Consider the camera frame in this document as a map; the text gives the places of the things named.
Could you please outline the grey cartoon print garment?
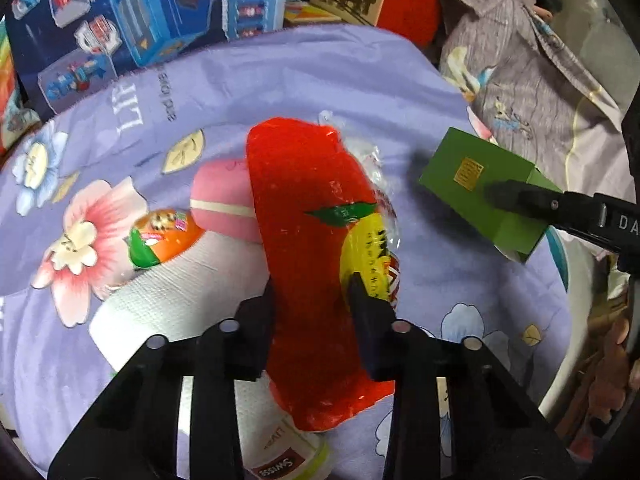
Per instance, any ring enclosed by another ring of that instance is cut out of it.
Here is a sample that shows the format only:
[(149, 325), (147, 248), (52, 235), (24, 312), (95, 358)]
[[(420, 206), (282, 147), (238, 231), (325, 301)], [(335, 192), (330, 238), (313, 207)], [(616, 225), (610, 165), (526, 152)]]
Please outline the grey cartoon print garment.
[(440, 0), (439, 71), (474, 131), (533, 162), (563, 191), (634, 200), (623, 113), (522, 0)]

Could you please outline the orange green snack wrapper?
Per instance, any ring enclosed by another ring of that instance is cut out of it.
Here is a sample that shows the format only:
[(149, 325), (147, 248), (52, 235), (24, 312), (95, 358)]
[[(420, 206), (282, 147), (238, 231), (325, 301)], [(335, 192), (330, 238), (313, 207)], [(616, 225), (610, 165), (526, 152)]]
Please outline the orange green snack wrapper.
[(149, 269), (181, 255), (204, 234), (190, 211), (160, 209), (139, 219), (129, 233), (129, 258), (138, 269)]

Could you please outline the red yellow snack bag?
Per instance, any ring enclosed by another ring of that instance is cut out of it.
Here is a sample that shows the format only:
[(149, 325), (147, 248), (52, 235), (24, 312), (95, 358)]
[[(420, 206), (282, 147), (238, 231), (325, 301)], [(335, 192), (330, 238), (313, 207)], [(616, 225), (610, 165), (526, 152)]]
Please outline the red yellow snack bag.
[(394, 391), (362, 367), (347, 285), (390, 300), (394, 258), (372, 184), (338, 131), (275, 117), (246, 140), (272, 279), (271, 392), (302, 431), (331, 430)]

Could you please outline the teal plastic trash bin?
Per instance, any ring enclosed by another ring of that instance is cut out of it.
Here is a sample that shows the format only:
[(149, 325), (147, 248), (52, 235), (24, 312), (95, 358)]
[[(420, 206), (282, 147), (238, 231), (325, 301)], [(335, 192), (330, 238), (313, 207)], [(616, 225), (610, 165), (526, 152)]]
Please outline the teal plastic trash bin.
[(563, 286), (565, 290), (568, 290), (568, 285), (570, 284), (570, 269), (568, 268), (567, 255), (561, 237), (552, 226), (549, 226), (546, 231), (546, 240)]

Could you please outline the pink paper cup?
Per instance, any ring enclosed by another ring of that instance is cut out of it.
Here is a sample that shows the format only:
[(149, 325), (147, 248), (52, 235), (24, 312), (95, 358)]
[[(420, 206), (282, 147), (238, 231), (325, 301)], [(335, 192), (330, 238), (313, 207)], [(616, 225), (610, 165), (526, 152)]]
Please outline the pink paper cup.
[(246, 242), (262, 242), (250, 175), (244, 159), (217, 159), (196, 172), (190, 196), (195, 223), (205, 231)]

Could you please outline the colourful toy box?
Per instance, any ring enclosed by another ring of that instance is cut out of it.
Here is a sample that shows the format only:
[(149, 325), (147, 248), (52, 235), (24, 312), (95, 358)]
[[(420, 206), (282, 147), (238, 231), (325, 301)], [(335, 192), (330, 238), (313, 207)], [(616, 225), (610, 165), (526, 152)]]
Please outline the colourful toy box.
[(40, 118), (22, 103), (5, 20), (1, 20), (0, 37), (0, 153), (4, 156), (26, 132), (40, 124)]

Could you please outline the clear plastic wrapper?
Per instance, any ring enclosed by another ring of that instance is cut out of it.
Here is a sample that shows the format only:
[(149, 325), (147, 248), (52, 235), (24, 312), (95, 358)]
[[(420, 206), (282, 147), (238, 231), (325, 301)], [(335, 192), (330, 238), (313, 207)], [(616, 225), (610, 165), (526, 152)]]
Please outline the clear plastic wrapper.
[(378, 199), (390, 246), (398, 249), (401, 236), (397, 214), (390, 200), (393, 187), (385, 177), (380, 148), (373, 141), (366, 139), (346, 118), (335, 115), (332, 110), (322, 110), (318, 114), (318, 124), (336, 129), (346, 150), (360, 163)]

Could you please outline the green white cookie box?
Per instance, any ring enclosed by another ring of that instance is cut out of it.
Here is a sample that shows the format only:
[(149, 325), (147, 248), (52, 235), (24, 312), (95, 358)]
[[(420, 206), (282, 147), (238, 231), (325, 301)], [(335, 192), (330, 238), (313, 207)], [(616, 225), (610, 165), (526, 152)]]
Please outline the green white cookie box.
[(474, 134), (450, 128), (424, 168), (420, 185), (450, 206), (500, 252), (525, 261), (548, 226), (499, 209), (488, 200), (486, 186), (507, 180), (559, 191), (533, 162)]

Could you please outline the blue toy box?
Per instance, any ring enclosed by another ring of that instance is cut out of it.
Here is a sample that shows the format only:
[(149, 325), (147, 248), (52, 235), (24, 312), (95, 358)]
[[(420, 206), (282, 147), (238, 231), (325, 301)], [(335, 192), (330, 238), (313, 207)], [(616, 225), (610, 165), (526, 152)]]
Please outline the blue toy box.
[(18, 94), (41, 118), (126, 73), (273, 32), (285, 0), (6, 0)]

